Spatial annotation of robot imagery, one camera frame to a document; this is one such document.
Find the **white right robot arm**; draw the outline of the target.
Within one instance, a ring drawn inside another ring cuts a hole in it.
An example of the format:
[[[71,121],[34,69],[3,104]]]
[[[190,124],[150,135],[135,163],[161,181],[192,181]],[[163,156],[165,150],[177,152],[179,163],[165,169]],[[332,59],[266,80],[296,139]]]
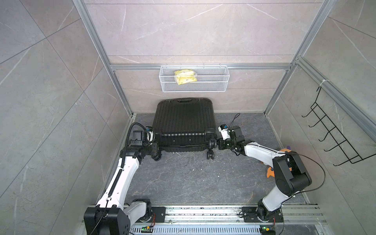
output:
[[[256,159],[273,170],[275,186],[258,202],[256,207],[257,219],[260,222],[268,222],[282,215],[283,204],[291,198],[322,188],[326,183],[327,174],[317,161],[304,154],[292,150],[275,150],[246,139],[241,127],[234,125],[234,121],[240,115],[241,113],[236,113],[230,123],[218,124],[217,129],[220,133],[220,138],[217,140],[218,149],[231,151],[236,156]],[[312,178],[302,157],[317,164],[323,172],[322,183],[311,190],[306,189],[311,186]]]

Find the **black hard-shell suitcase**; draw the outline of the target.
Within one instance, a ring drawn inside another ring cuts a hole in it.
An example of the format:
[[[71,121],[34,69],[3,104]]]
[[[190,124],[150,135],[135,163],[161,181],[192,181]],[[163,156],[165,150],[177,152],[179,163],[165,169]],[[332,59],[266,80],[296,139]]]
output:
[[[165,152],[197,152],[207,150],[214,159],[217,144],[212,101],[208,98],[168,99],[158,103],[153,120],[158,161]]]

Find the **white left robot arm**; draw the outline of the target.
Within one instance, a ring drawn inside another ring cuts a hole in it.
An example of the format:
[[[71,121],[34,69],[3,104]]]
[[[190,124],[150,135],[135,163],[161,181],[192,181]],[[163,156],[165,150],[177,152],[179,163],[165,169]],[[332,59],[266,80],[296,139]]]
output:
[[[141,130],[132,130],[135,125]],[[96,206],[88,207],[84,213],[88,235],[130,235],[131,227],[137,221],[150,223],[148,229],[155,226],[156,215],[149,199],[135,199],[129,205],[125,204],[131,181],[144,157],[161,158],[153,128],[138,122],[130,126],[110,185]]]

